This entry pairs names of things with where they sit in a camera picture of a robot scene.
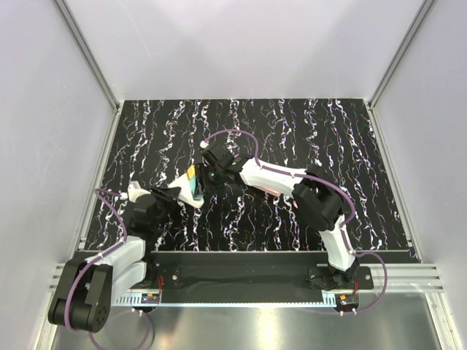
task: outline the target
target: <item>gray wall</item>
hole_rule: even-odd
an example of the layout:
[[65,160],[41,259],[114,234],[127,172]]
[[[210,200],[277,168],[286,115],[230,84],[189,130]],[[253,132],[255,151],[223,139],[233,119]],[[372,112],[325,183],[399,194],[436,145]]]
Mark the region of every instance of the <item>gray wall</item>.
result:
[[466,19],[467,1],[438,1],[376,108],[423,257],[439,269],[464,343]]
[[52,3],[0,3],[2,349],[31,348],[112,116]]
[[371,97],[422,0],[67,0],[119,99]]

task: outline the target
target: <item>small object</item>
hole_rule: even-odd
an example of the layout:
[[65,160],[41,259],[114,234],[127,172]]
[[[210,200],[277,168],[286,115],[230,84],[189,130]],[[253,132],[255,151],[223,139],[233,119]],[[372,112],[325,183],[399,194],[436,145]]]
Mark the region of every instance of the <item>small object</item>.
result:
[[195,172],[195,166],[191,166],[190,168],[188,168],[187,170],[187,178],[188,180],[191,180],[194,176],[195,176],[196,172]]
[[141,303],[143,304],[159,304],[159,295],[154,293],[142,293]]
[[336,304],[335,310],[337,312],[353,312],[357,313],[357,308],[359,305],[358,295],[340,295],[339,302]]

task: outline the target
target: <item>purple cable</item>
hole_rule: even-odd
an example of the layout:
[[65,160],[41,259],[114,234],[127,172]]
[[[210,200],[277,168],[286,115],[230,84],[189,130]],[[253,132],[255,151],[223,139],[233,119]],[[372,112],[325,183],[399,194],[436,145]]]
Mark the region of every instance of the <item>purple cable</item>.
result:
[[311,175],[308,175],[308,174],[292,174],[288,171],[283,171],[283,170],[279,170],[279,169],[275,169],[275,168],[271,168],[269,166],[262,166],[261,165],[261,162],[260,162],[260,159],[258,157],[258,152],[259,152],[259,143],[258,143],[258,139],[255,137],[255,135],[253,135],[252,133],[249,133],[248,131],[243,131],[243,130],[237,130],[237,129],[225,129],[225,130],[221,130],[221,131],[217,131],[215,133],[213,133],[212,135],[209,135],[208,138],[206,140],[204,140],[205,142],[208,142],[210,139],[213,139],[214,137],[216,137],[217,135],[220,135],[221,133],[243,133],[244,135],[248,135],[249,137],[251,137],[253,139],[253,141],[255,142],[255,162],[256,164],[261,168],[261,169],[266,169],[268,171],[273,171],[274,173],[278,173],[278,174],[281,174],[281,175],[287,175],[287,176],[291,176],[291,177],[294,177],[294,176],[297,176],[297,177],[300,177],[300,178],[305,178],[305,179],[310,179],[312,181],[315,181],[315,182],[319,182],[320,184],[324,184],[325,186],[327,187],[330,187],[332,188],[333,190],[335,190],[338,194],[340,194],[343,199],[345,199],[346,202],[348,202],[349,206],[350,206],[350,209],[351,209],[351,214],[349,215],[349,217],[343,222],[340,224],[339,228],[340,228],[340,231],[341,231],[341,235],[342,235],[342,238],[343,238],[343,241],[344,241],[344,244],[345,244],[345,249],[348,251],[348,252],[352,252],[352,254],[356,257],[363,257],[365,255],[373,255],[374,257],[376,257],[379,262],[381,263],[382,265],[382,269],[385,273],[385,282],[383,284],[383,288],[382,288],[382,291],[381,293],[379,294],[378,298],[376,299],[376,301],[371,304],[370,306],[366,307],[366,308],[363,308],[362,310],[359,310],[357,311],[359,314],[362,313],[362,312],[365,312],[365,311],[368,311],[368,310],[371,310],[374,306],[376,306],[377,303],[380,302],[380,300],[382,299],[383,295],[386,293],[386,287],[387,287],[387,269],[386,269],[386,264],[385,262],[383,261],[383,259],[376,253],[374,252],[363,252],[363,253],[360,253],[360,254],[357,254],[353,249],[352,249],[352,246],[350,245],[350,242],[347,240],[347,236],[344,232],[344,226],[350,222],[354,217],[355,217],[355,205],[354,203],[352,202],[352,199],[346,194],[346,192],[344,192],[340,187],[336,186],[335,184],[329,182],[329,181],[326,181],[326,180],[323,180],[323,179],[320,179],[319,177],[316,177],[316,176],[311,176]]
[[[151,318],[149,317],[148,314],[143,313],[143,315],[146,317],[146,321],[147,321],[146,333],[144,334],[144,337],[143,337],[143,340],[141,341],[141,343],[139,343],[139,345],[138,345],[136,348],[134,348],[134,350],[140,350],[140,349],[143,347],[144,343],[146,343],[147,337],[149,337],[149,332],[150,332],[150,330],[152,329],[151,324],[153,323],[153,321],[151,320]],[[99,349],[99,350],[106,350],[105,348],[103,348],[102,346],[100,346],[99,344],[97,344],[97,341],[96,341],[96,339],[94,338],[94,334],[93,334],[93,333],[89,332],[88,334],[89,334],[89,338],[90,338],[91,343],[93,343],[93,345],[94,345],[97,349]]]
[[94,265],[100,259],[102,259],[102,258],[106,257],[107,255],[113,253],[115,250],[117,250],[122,245],[124,245],[125,242],[126,242],[126,239],[128,237],[126,227],[125,227],[125,224],[123,222],[122,217],[118,214],[117,209],[115,209],[113,207],[113,205],[110,204],[109,201],[102,196],[101,193],[104,193],[104,194],[107,194],[107,195],[113,195],[113,196],[119,196],[119,194],[115,193],[115,192],[110,192],[110,191],[107,191],[107,190],[99,190],[99,189],[95,189],[94,193],[96,194],[97,198],[99,198],[102,201],[102,203],[104,203],[107,207],[109,207],[110,211],[117,217],[117,220],[118,220],[118,222],[120,223],[120,225],[122,226],[122,229],[123,229],[123,242],[122,241],[117,242],[116,244],[114,244],[113,246],[108,248],[108,250],[103,252],[102,256],[98,255],[97,257],[92,259],[90,262],[88,262],[88,264],[86,264],[86,266],[80,271],[80,273],[78,273],[78,276],[74,279],[72,287],[70,288],[70,291],[68,293],[68,296],[67,296],[66,302],[65,302],[65,327],[71,332],[76,332],[76,329],[74,329],[72,327],[71,323],[70,323],[70,306],[72,304],[73,295],[74,295],[74,292],[76,291],[76,288],[78,287],[79,282],[81,281],[83,276],[86,274],[86,272],[88,272],[88,270],[90,269],[90,267],[92,265]]

